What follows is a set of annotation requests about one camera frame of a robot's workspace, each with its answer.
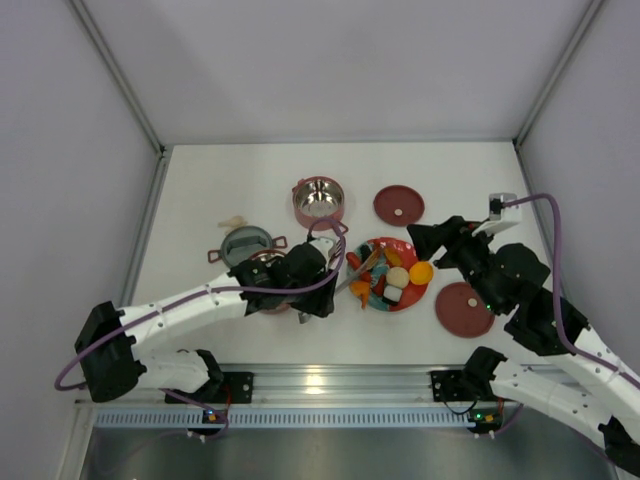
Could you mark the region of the orange half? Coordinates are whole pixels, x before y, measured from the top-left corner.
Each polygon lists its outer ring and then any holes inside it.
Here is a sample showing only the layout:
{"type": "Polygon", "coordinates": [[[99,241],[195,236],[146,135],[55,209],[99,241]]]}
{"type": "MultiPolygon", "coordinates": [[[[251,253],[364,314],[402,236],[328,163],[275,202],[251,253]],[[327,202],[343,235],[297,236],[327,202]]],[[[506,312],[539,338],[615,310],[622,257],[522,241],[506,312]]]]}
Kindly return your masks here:
{"type": "Polygon", "coordinates": [[[427,285],[434,276],[434,268],[429,262],[418,261],[409,269],[409,280],[414,285],[427,285]]]}

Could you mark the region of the steamed bun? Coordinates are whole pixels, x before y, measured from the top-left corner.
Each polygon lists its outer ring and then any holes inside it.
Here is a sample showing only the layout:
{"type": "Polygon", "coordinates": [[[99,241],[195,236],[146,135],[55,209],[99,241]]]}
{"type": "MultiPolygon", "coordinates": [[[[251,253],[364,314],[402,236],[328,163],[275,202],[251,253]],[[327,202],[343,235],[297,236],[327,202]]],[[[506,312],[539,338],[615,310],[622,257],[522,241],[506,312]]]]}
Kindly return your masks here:
{"type": "Polygon", "coordinates": [[[386,273],[386,283],[393,287],[404,289],[410,283],[409,272],[403,267],[392,267],[386,273]]]}

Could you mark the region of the white sushi roll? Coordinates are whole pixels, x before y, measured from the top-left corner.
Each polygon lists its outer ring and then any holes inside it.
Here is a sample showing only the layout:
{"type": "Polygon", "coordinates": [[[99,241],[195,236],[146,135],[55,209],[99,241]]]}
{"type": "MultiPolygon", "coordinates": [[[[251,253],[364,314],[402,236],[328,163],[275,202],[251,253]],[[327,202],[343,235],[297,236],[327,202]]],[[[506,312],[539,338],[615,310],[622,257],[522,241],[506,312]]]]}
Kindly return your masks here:
{"type": "Polygon", "coordinates": [[[403,295],[401,288],[387,284],[382,294],[382,301],[388,305],[396,306],[399,304],[403,295]]]}

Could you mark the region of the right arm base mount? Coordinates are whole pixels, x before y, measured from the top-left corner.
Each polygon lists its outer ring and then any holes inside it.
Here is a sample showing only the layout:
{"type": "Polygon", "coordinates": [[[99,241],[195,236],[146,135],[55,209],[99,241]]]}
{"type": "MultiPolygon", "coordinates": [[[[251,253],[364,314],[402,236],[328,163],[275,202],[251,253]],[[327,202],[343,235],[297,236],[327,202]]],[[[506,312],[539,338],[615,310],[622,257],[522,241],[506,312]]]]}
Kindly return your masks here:
{"type": "Polygon", "coordinates": [[[478,347],[461,368],[432,370],[429,373],[436,402],[493,401],[490,382],[495,370],[507,357],[488,348],[478,347]]]}

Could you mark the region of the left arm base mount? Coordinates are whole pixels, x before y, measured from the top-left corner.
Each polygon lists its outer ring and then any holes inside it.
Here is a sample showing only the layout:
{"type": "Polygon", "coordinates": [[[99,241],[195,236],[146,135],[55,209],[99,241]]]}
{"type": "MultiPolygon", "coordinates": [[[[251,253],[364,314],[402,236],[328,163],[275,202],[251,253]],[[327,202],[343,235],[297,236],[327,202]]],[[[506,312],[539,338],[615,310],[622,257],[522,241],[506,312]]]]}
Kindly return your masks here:
{"type": "Polygon", "coordinates": [[[207,350],[195,350],[206,366],[206,382],[194,392],[173,389],[174,393],[203,403],[250,404],[253,395],[254,374],[252,372],[223,372],[213,354],[207,350]]]}

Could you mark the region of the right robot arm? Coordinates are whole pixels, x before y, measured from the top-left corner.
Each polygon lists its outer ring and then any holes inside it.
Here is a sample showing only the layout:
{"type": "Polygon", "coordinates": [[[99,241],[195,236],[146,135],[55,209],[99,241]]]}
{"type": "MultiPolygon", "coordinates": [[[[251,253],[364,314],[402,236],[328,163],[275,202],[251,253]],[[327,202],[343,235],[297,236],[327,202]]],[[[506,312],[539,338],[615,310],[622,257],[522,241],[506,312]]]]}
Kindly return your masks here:
{"type": "Polygon", "coordinates": [[[489,347],[477,348],[459,376],[477,399],[514,400],[546,414],[602,449],[618,468],[639,473],[639,377],[605,345],[587,318],[545,288],[549,268],[521,243],[492,252],[478,222],[453,216],[439,225],[411,224],[416,254],[439,269],[458,270],[505,331],[577,383],[550,381],[489,347]]]}

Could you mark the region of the steel serving tongs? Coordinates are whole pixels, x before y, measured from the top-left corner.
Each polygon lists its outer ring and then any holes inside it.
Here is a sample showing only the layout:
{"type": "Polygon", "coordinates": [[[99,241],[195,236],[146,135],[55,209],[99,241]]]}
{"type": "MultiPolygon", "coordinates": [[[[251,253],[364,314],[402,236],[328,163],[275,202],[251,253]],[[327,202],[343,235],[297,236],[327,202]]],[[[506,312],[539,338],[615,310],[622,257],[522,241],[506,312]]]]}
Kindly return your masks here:
{"type": "Polygon", "coordinates": [[[383,249],[380,246],[376,247],[372,251],[372,253],[369,255],[369,257],[361,264],[360,267],[358,267],[352,273],[348,274],[345,277],[345,279],[335,287],[334,296],[337,297],[352,282],[356,281],[360,277],[361,274],[363,274],[365,271],[370,270],[376,264],[376,262],[377,262],[378,258],[380,257],[382,251],[383,251],[383,249]]]}

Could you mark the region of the red sausage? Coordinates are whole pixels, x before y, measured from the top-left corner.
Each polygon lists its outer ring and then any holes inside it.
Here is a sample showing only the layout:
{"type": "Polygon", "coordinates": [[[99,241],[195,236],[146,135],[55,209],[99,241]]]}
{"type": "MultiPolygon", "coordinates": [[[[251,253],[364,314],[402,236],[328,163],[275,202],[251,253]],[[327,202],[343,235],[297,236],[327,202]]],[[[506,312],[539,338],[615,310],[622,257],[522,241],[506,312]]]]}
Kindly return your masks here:
{"type": "Polygon", "coordinates": [[[372,277],[369,272],[369,267],[365,262],[361,260],[361,258],[354,252],[349,252],[346,254],[346,260],[354,273],[357,273],[357,278],[359,280],[371,282],[372,277]]]}

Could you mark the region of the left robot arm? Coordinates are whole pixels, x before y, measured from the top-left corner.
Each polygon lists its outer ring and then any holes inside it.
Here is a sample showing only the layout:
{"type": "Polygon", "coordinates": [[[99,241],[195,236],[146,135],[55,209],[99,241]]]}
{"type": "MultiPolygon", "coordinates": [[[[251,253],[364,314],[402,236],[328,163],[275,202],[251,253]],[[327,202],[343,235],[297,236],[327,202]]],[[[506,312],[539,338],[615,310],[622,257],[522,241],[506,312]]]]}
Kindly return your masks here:
{"type": "Polygon", "coordinates": [[[337,249],[329,238],[313,238],[269,261],[244,260],[205,285],[154,303],[94,307],[75,343],[91,399],[106,403],[150,389],[177,402],[211,401],[224,382],[214,355],[205,349],[170,351],[170,341],[282,305],[328,316],[337,281],[329,265],[337,249]]]}

